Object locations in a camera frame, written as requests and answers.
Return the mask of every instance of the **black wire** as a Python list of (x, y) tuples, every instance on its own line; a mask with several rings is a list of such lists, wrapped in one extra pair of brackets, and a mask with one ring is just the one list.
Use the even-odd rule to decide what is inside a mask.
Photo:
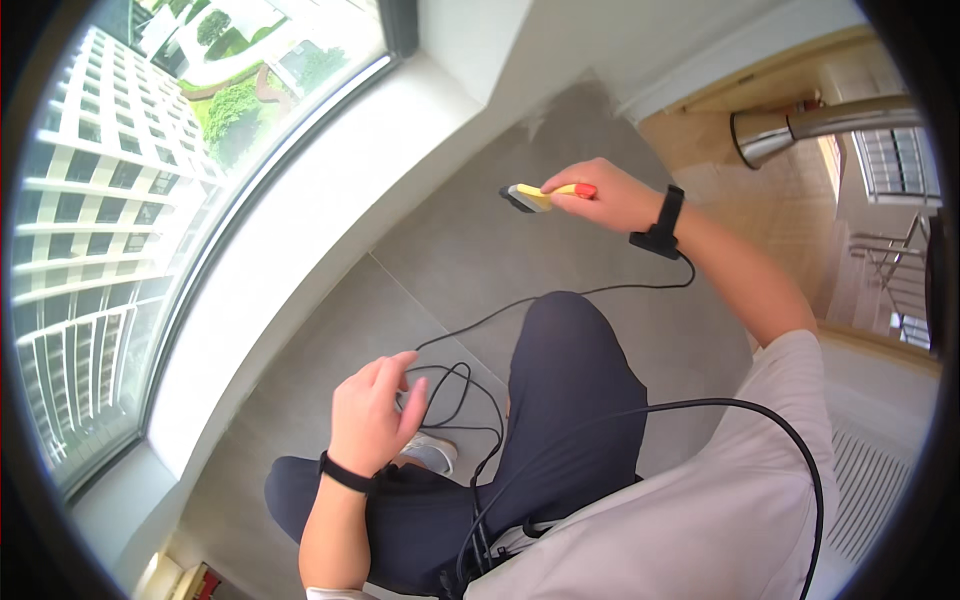
[(467, 531), (467, 536), (464, 538), (464, 543), (460, 548), (460, 552), (457, 554), (457, 579), (461, 582), (464, 581), (463, 567), (464, 567), (464, 552), (467, 549), (467, 544), (473, 537), (473, 532), (476, 530), (480, 520), (490, 511), (496, 501), (499, 500), (503, 493), (510, 488), (510, 485), (518, 478), (518, 476), (526, 470), (528, 467), (534, 464), (534, 462), (542, 456), (547, 450), (553, 448), (557, 443), (565, 440), (571, 435), (587, 429), (597, 423), (604, 422), (610, 419), (618, 419), (620, 417), (626, 417), (628, 415), (636, 415), (640, 413), (657, 413), (659, 411), (675, 410), (678, 408), (691, 408), (694, 406), (735, 406), (738, 408), (745, 408), (747, 410), (752, 410), (754, 412), (760, 413), (767, 419), (772, 420), (774, 423), (780, 426), (783, 431), (786, 432), (790, 439), (793, 440), (794, 444), (797, 445), (797, 448), (800, 449), (800, 453), (803, 454), (804, 459), (806, 460), (806, 466), (810, 469), (810, 477), (813, 479), (813, 496), (814, 501), (817, 505), (817, 519), (814, 525), (813, 530), (813, 552), (810, 557), (810, 568), (806, 572), (806, 579), (804, 581), (804, 589), (801, 591), (800, 600), (806, 598), (807, 592), (810, 590), (810, 583), (813, 581), (813, 569), (817, 564), (817, 558), (820, 555), (820, 543), (821, 538), (824, 533), (824, 490), (823, 484), (820, 481), (820, 471), (817, 469), (816, 461), (813, 459), (813, 454), (810, 452), (810, 449), (804, 443), (804, 439), (800, 437), (800, 434), (797, 433), (797, 430), (794, 429), (790, 423), (788, 423), (783, 417), (770, 410), (766, 406), (761, 404), (756, 404), (754, 402), (749, 402), (747, 400), (741, 400), (738, 398), (727, 398), (727, 397), (711, 397), (711, 398), (697, 398), (693, 400), (680, 400), (678, 402), (666, 402), (664, 404), (655, 404), (653, 406), (644, 406), (642, 408), (635, 408), (629, 411), (621, 411), (618, 413), (612, 413), (610, 415), (605, 415), (597, 419), (589, 420), (581, 425), (578, 425), (566, 432), (566, 434), (556, 440), (553, 444), (541, 448), (539, 452), (534, 454), (526, 463), (520, 466), (514, 474), (508, 479), (503, 487), (500, 488), (499, 492), (493, 495), (490, 502), (486, 507), (480, 512), (480, 516), (475, 518), (470, 524), (470, 528)]
[[(684, 288), (690, 285), (691, 283), (693, 283), (693, 280), (697, 277), (697, 268), (693, 266), (693, 262), (691, 262), (690, 259), (686, 257), (686, 254), (684, 254), (683, 252), (678, 252), (678, 254), (680, 255), (680, 258), (682, 258), (684, 262), (686, 262), (686, 264), (690, 267), (690, 278), (684, 283), (667, 283), (663, 285), (655, 285), (655, 284), (651, 285), (646, 283), (620, 283), (617, 285), (606, 285), (604, 287), (593, 288), (592, 290), (586, 290), (586, 292), (577, 292), (577, 294), (581, 296), (589, 296), (590, 294), (596, 294), (597, 292), (606, 292), (608, 290), (621, 290), (626, 288), (638, 288), (638, 289), (644, 289), (644, 290), (672, 290), (677, 288)], [(452, 338), (455, 335), (466, 333), (471, 329), (474, 329), (475, 327), (478, 327), (486, 323), (487, 321), (499, 315), (505, 310), (509, 310), (514, 306), (523, 304), (524, 302), (538, 300), (540, 298), (543, 298), (543, 296), (531, 296), (530, 298), (524, 298), (523, 300), (517, 300), (517, 301), (511, 302), (506, 306), (504, 306), (503, 308), (500, 308), (499, 310), (492, 312), (491, 314), (487, 315), (486, 317), (484, 317), (483, 319), (481, 319), (480, 321), (474, 324), (469, 324), (462, 329), (457, 329), (456, 331), (451, 331), (449, 333), (445, 333), (444, 335), (435, 337), (432, 340), (427, 340), (426, 342), (423, 342), (422, 344), (420, 344), (414, 349), (416, 351), (420, 351), (426, 348), (427, 346), (430, 346), (431, 344), (436, 344), (437, 342), (440, 342), (441, 340), (445, 340), (446, 338)]]
[[(690, 268), (690, 277), (684, 283), (670, 283), (670, 284), (664, 284), (664, 285), (645, 284), (645, 283), (622, 283), (617, 285), (608, 285), (604, 287), (593, 288), (591, 290), (586, 290), (586, 292), (578, 292), (578, 294), (580, 294), (581, 296), (588, 296), (590, 294), (596, 294), (598, 292), (606, 292), (608, 290), (617, 290), (617, 289), (626, 289), (626, 288), (649, 289), (649, 290), (669, 290), (669, 289), (685, 288), (689, 286), (691, 283), (693, 283), (693, 280), (697, 276), (697, 269), (696, 267), (693, 266), (693, 262), (690, 261), (690, 259), (687, 258), (686, 255), (683, 254), (682, 252), (680, 252), (680, 258), (682, 258), (684, 262), (687, 264), (687, 266)], [(496, 310), (495, 312), (484, 317), (480, 321), (477, 321), (476, 323), (467, 325), (466, 327), (457, 329), (456, 331), (451, 331), (439, 337), (423, 342), (422, 344), (417, 346), (416, 350), (421, 350), (423, 348), (426, 348), (427, 346), (430, 346), (431, 344), (436, 344), (441, 340), (445, 340), (447, 338), (460, 335), (461, 333), (466, 333), (467, 331), (470, 331), (475, 327), (478, 327), (486, 323), (493, 317), (496, 317), (500, 313), (506, 310), (509, 310), (514, 306), (518, 306), (520, 304), (523, 304), (524, 302), (537, 300), (539, 298), (542, 298), (542, 296), (531, 296), (530, 298), (524, 298), (522, 300), (511, 302), (510, 304), (507, 304), (506, 306), (500, 308), (499, 310)], [(456, 371), (456, 369), (461, 365), (467, 368), (466, 375)], [(503, 493), (516, 480), (516, 478), (525, 469), (527, 469), (530, 465), (532, 465), (534, 461), (536, 461), (544, 452), (552, 448), (553, 445), (550, 445), (546, 448), (542, 448), (540, 452), (535, 454), (530, 460), (528, 460), (526, 463), (520, 466), (520, 468), (513, 474), (513, 476), (511, 476), (511, 478), (507, 480), (507, 482), (503, 485), (503, 487), (499, 490), (499, 492), (497, 492), (493, 496), (493, 498), (491, 498), (490, 503), (481, 510), (480, 497), (477, 492), (476, 482), (477, 482), (477, 478), (480, 476), (480, 473), (483, 471), (484, 467), (487, 465), (487, 462), (491, 458), (493, 458), (493, 456), (500, 449), (500, 446), (502, 446), (503, 444), (503, 440), (505, 436), (503, 415), (500, 413), (500, 407), (497, 405), (496, 399), (493, 397), (493, 394), (491, 394), (489, 390), (484, 388), (482, 385), (480, 385), (473, 379), (472, 369), (470, 368), (469, 364), (465, 362), (458, 362), (453, 367), (446, 367), (444, 365), (424, 365), (420, 367), (414, 367), (413, 369), (408, 369), (407, 372), (426, 371), (430, 369), (441, 369), (441, 370), (444, 370), (445, 373), (444, 373), (444, 376), (437, 383), (437, 386), (434, 388), (434, 391), (430, 395), (430, 398), (427, 400), (427, 411), (430, 410), (430, 407), (433, 405), (433, 400), (436, 397), (437, 392), (440, 391), (440, 388), (443, 386), (443, 384), (446, 382), (446, 380), (449, 378), (451, 374), (455, 374), (458, 377), (464, 379), (465, 384), (464, 384), (463, 393), (460, 395), (460, 401), (457, 403), (457, 407), (453, 411), (453, 414), (437, 423), (434, 423), (431, 425), (422, 425), (420, 429), (459, 429), (459, 430), (469, 430), (469, 431), (491, 431), (496, 435), (496, 444), (493, 446), (493, 449), (490, 451), (487, 457), (484, 458), (479, 465), (477, 465), (477, 468), (473, 471), (473, 476), (470, 478), (470, 489), (473, 497), (473, 522), (470, 524), (470, 528), (467, 532), (467, 536), (464, 538), (464, 543), (460, 548), (460, 552), (457, 554), (457, 563), (456, 563), (457, 579), (461, 583), (463, 583), (464, 582), (464, 573), (463, 573), (464, 555), (467, 551), (468, 545), (470, 545), (471, 542), (473, 544), (473, 552), (476, 558), (477, 566), (480, 568), (481, 572), (486, 573), (488, 572), (489, 569), (492, 569), (492, 559), (491, 559), (492, 552), (490, 549), (490, 545), (488, 544), (488, 539), (485, 532), (486, 526), (484, 524), (484, 517), (487, 515), (487, 513), (490, 511), (491, 507), (496, 503), (496, 501), (500, 499)], [(499, 426), (500, 426), (499, 430), (493, 429), (492, 427), (487, 427), (487, 426), (468, 426), (468, 425), (448, 425), (447, 424), (447, 423), (450, 423), (452, 420), (454, 420), (457, 417), (457, 415), (460, 414), (460, 411), (463, 408), (464, 403), (466, 402), (467, 392), (471, 385), (479, 388), (480, 391), (486, 394), (487, 397), (490, 399), (493, 405), (493, 409), (496, 411), (497, 419), (499, 421)], [(400, 405), (400, 402), (399, 402), (399, 396), (397, 396), (396, 398), (396, 405), (398, 408), (402, 409), (402, 406)], [(768, 419), (772, 420), (777, 425), (779, 425), (780, 428), (782, 428), (783, 431), (785, 431), (786, 434), (790, 436), (790, 439), (793, 440), (794, 444), (797, 445), (797, 448), (800, 450), (801, 454), (803, 454), (804, 459), (806, 460), (806, 465), (810, 469), (810, 475), (813, 480), (813, 495), (814, 495), (814, 500), (817, 506), (817, 518), (816, 518), (816, 524), (815, 524), (814, 533), (813, 533), (813, 536), (814, 536), (813, 552), (810, 557), (810, 567), (806, 572), (806, 578), (804, 580), (804, 588), (800, 594), (800, 600), (804, 600), (806, 598), (807, 593), (810, 590), (810, 584), (813, 581), (813, 571), (817, 564), (817, 558), (820, 555), (820, 546), (821, 546), (821, 541), (823, 537), (823, 530), (824, 530), (823, 485), (820, 481), (820, 472), (817, 469), (816, 462), (813, 460), (813, 455), (810, 453), (809, 448), (804, 443), (803, 438), (801, 438), (800, 434), (798, 434), (797, 431), (792, 426), (790, 426), (790, 423), (788, 423), (786, 420), (783, 419), (783, 417), (781, 417), (774, 411), (760, 404), (755, 404), (753, 402), (749, 402), (747, 400), (740, 400), (737, 398), (725, 398), (725, 397), (698, 398), (693, 400), (681, 400), (678, 402), (667, 402), (664, 404), (657, 404), (655, 406), (645, 406), (642, 408), (636, 408), (629, 411), (613, 413), (611, 415), (606, 415), (598, 419), (587, 421), (573, 428), (572, 430), (568, 431), (563, 438), (560, 438), (555, 443), (561, 442), (562, 440), (573, 435), (574, 433), (577, 433), (578, 431), (586, 429), (596, 423), (604, 422), (606, 420), (625, 417), (628, 415), (640, 414), (640, 413), (656, 413), (659, 411), (674, 410), (679, 408), (690, 408), (694, 406), (735, 406), (738, 408), (744, 408), (747, 410), (752, 410), (754, 412), (760, 413), (764, 417), (767, 417)], [(479, 532), (479, 539), (480, 539), (479, 541), (477, 539), (477, 536), (474, 535), (476, 532)], [(483, 558), (486, 558), (486, 564), (484, 564), (484, 561), (481, 558), (482, 552), (479, 547), (481, 543), (484, 546), (486, 551), (486, 555), (483, 557)]]

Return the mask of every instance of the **yellow handle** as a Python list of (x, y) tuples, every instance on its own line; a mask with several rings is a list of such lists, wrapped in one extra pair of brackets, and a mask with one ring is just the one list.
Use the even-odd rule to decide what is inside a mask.
[[(571, 183), (570, 185), (563, 185), (553, 190), (553, 193), (574, 194), (575, 193), (574, 190), (576, 189), (576, 187), (577, 187), (576, 183)], [(520, 192), (521, 194), (526, 194), (527, 196), (534, 196), (536, 198), (550, 197), (550, 194), (544, 194), (543, 192), (540, 191), (538, 187), (534, 187), (533, 185), (527, 185), (526, 183), (518, 183), (516, 185), (516, 191)]]

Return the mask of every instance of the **shirt sleeve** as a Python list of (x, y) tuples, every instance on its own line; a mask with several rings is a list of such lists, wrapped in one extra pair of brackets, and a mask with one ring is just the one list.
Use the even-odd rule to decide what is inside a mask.
[[(803, 438), (821, 479), (833, 480), (831, 427), (824, 401), (824, 359), (810, 331), (784, 333), (755, 356), (736, 394), (770, 408)], [(808, 476), (797, 446), (772, 420), (754, 411), (728, 407), (699, 458), (730, 467), (770, 468)]]
[(306, 600), (376, 600), (359, 589), (307, 588)]

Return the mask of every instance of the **grey tile floor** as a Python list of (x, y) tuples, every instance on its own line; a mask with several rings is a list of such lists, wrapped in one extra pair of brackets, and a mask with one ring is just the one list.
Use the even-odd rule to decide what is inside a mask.
[[(214, 568), (254, 598), (302, 598), (297, 547), (271, 521), (262, 484), (276, 457), (316, 457), (325, 448), (330, 396), (344, 378), (377, 356), (412, 348), (519, 298), (685, 280), (685, 264), (640, 251), (622, 235), (560, 211), (523, 214), (497, 196), (502, 185), (540, 183), (594, 156), (665, 187), (670, 177), (653, 151), (629, 123), (611, 118), (608, 106), (594, 88), (568, 90), (535, 131), (518, 125), (504, 132), (364, 256), (240, 409), (187, 504), (177, 536), (202, 548)], [(701, 279), (682, 290), (617, 290), (591, 300), (612, 323), (651, 402), (729, 395), (750, 366), (742, 327)], [(419, 363), (468, 362), (502, 403), (524, 311), (512, 309), (427, 348)], [(444, 390), (431, 415), (448, 414), (458, 399), (452, 387)], [(637, 472), (648, 477), (688, 459), (721, 415), (722, 409), (709, 408), (652, 415)], [(495, 415), (484, 396), (471, 392), (459, 421), (490, 424)], [(460, 447), (455, 478), (466, 482), (492, 435), (446, 437)], [(491, 464), (484, 480), (494, 470)]]

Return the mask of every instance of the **black wristband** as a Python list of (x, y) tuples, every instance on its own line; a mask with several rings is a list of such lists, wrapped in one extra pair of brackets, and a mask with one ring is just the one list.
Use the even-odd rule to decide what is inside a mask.
[(376, 475), (374, 477), (364, 477), (363, 475), (348, 471), (334, 463), (330, 457), (326, 455), (326, 450), (320, 455), (320, 473), (326, 473), (333, 478), (334, 481), (347, 486), (351, 490), (365, 494), (370, 494), (376, 485)]
[(677, 226), (680, 217), (680, 208), (684, 205), (684, 191), (676, 185), (667, 186), (660, 216), (646, 233), (634, 231), (630, 234), (630, 243), (638, 248), (677, 260), (680, 252), (677, 250), (677, 238), (673, 236), (673, 229)]

